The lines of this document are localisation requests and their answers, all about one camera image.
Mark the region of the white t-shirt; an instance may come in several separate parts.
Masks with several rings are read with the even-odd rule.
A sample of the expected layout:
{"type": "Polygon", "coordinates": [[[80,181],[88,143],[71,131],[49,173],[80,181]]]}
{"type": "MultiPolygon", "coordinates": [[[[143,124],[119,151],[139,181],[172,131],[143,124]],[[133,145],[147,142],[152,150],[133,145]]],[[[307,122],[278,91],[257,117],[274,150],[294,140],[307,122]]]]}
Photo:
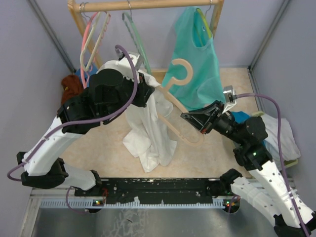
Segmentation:
{"type": "Polygon", "coordinates": [[[177,141],[168,136],[166,124],[158,118],[158,115],[167,118],[173,104],[156,89],[160,84],[153,76],[142,70],[139,72],[144,74],[146,84],[155,90],[149,96],[146,107],[130,105],[125,110],[131,131],[122,142],[135,158],[139,158],[144,171],[151,172],[158,165],[169,165],[177,147],[177,141]]]}

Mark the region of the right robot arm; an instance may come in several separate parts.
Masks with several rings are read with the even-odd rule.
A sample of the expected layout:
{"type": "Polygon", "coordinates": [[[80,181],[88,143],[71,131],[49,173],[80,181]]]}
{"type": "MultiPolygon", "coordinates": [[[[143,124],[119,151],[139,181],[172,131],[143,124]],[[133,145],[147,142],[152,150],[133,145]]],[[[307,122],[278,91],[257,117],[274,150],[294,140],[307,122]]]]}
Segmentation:
{"type": "Polygon", "coordinates": [[[264,146],[268,134],[261,117],[236,122],[231,112],[224,111],[224,104],[215,101],[203,109],[182,113],[181,118],[202,134],[215,130],[235,142],[237,163],[265,189],[259,190],[241,173],[230,169],[220,177],[224,194],[247,201],[271,223],[279,237],[308,237],[316,229],[316,213],[288,185],[264,146]]]}

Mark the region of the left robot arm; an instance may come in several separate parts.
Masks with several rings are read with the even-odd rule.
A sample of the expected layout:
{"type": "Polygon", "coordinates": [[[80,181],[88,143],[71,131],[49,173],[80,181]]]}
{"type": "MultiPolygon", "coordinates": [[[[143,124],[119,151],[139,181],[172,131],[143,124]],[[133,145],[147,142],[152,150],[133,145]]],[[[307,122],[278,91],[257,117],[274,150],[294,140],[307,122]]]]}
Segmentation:
{"type": "Polygon", "coordinates": [[[111,123],[129,105],[146,106],[156,80],[141,70],[136,72],[137,83],[133,76],[131,69],[102,69],[90,77],[82,93],[65,101],[42,139],[30,151],[17,154],[24,167],[22,185],[52,189],[65,184],[99,195],[103,184],[97,171],[68,165],[60,155],[89,130],[111,123]]]}

